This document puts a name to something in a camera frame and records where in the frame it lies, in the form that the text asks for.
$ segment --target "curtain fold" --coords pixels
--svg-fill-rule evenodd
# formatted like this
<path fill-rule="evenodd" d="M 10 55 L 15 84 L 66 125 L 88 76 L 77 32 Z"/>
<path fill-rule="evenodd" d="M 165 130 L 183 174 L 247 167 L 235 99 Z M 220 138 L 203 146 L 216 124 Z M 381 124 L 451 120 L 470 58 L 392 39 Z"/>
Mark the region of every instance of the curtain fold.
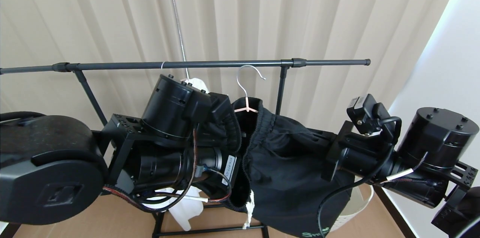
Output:
<path fill-rule="evenodd" d="M 282 115 L 337 131 L 350 99 L 387 107 L 417 62 L 448 0 L 0 0 L 0 66 L 57 62 L 366 59 L 365 66 L 289 69 Z M 183 43 L 180 44 L 179 27 Z M 189 69 L 211 91 L 243 96 L 235 68 Z M 275 110 L 279 68 L 243 69 L 249 96 Z M 184 69 L 86 71 L 107 117 L 140 116 L 159 74 Z M 73 74 L 0 77 L 2 112 L 69 115 L 101 128 Z"/>

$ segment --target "black baseboard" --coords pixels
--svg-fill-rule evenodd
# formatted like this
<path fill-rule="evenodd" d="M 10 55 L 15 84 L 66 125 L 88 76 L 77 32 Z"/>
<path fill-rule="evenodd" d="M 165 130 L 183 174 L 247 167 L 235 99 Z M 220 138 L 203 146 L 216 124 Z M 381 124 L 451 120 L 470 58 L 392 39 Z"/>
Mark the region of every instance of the black baseboard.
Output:
<path fill-rule="evenodd" d="M 377 193 L 377 196 L 380 198 L 384 206 L 387 208 L 388 212 L 391 214 L 391 217 L 393 218 L 395 223 L 400 228 L 400 231 L 402 231 L 405 238 L 417 238 L 417 236 L 413 234 L 413 231 L 410 229 L 405 219 L 403 219 L 403 216 L 395 208 L 395 206 L 393 205 L 392 201 L 389 199 L 387 194 L 385 194 L 384 190 L 381 187 L 373 187 L 373 188 L 375 190 L 375 193 Z"/>
<path fill-rule="evenodd" d="M 2 231 L 2 233 L 0 233 L 0 238 L 13 238 L 20 226 L 21 224 L 9 223 L 7 227 Z"/>

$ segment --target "green logo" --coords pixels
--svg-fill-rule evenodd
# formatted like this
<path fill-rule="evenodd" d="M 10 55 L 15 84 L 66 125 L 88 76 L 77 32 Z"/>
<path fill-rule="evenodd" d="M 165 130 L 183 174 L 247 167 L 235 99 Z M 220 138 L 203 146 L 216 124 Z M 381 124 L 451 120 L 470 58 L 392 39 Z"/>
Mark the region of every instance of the green logo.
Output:
<path fill-rule="evenodd" d="M 324 233 L 324 235 L 327 235 L 327 233 L 329 233 L 329 231 L 330 231 L 330 228 L 322 229 L 322 233 Z M 310 233 L 310 232 L 302 232 L 301 235 L 303 237 L 321 237 L 322 236 L 321 233 Z"/>

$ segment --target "hanger hook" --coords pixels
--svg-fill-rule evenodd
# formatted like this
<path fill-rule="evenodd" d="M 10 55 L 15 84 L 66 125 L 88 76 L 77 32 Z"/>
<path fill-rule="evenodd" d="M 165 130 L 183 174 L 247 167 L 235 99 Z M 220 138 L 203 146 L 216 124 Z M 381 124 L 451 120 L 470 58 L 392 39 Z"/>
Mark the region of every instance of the hanger hook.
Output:
<path fill-rule="evenodd" d="M 243 86 L 240 84 L 240 81 L 239 81 L 239 75 L 240 75 L 240 71 L 244 68 L 244 67 L 252 67 L 253 69 L 255 69 L 258 73 L 258 75 L 262 78 L 262 79 L 266 79 L 264 76 L 262 76 L 262 74 L 260 73 L 260 71 L 258 70 L 258 68 L 252 66 L 252 65 L 243 65 L 241 66 L 238 71 L 237 71 L 237 83 L 238 83 L 238 86 L 240 86 L 240 88 L 242 88 L 242 90 L 245 92 L 245 97 L 248 97 L 247 95 L 247 90 L 245 90 L 245 88 L 243 88 Z"/>

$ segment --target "robotic arm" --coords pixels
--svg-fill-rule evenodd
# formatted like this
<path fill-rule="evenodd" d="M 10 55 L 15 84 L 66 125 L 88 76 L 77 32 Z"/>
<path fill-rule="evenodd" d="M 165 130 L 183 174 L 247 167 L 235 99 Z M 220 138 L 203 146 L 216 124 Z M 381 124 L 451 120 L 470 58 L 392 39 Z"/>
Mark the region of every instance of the robotic arm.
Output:
<path fill-rule="evenodd" d="M 480 192 L 471 188 L 478 170 L 458 160 L 479 131 L 473 121 L 449 110 L 421 108 L 393 151 L 398 117 L 371 95 L 354 98 L 347 113 L 352 122 L 345 121 L 338 134 L 325 132 L 328 145 L 318 147 L 322 178 L 331 180 L 343 169 L 427 207 L 445 199 L 432 224 L 450 236 L 473 224 L 480 214 Z M 147 212 L 141 203 L 163 187 L 195 185 L 211 200 L 225 199 L 240 160 L 228 152 L 234 149 L 219 147 L 234 147 L 237 136 L 227 134 L 223 144 L 199 144 L 196 130 L 212 122 L 235 132 L 232 115 L 228 96 L 206 94 L 171 75 L 160 76 L 141 118 L 114 114 L 100 132 L 71 117 L 2 114 L 0 220 L 55 223 L 75 216 L 105 191 Z M 353 126 L 360 134 L 351 132 Z M 107 166 L 103 155 L 110 144 L 115 151 Z M 455 188 L 446 195 L 449 182 Z M 185 195 L 175 193 L 164 196 L 177 197 L 175 204 Z M 473 224 L 462 237 L 479 232 L 480 224 Z"/>

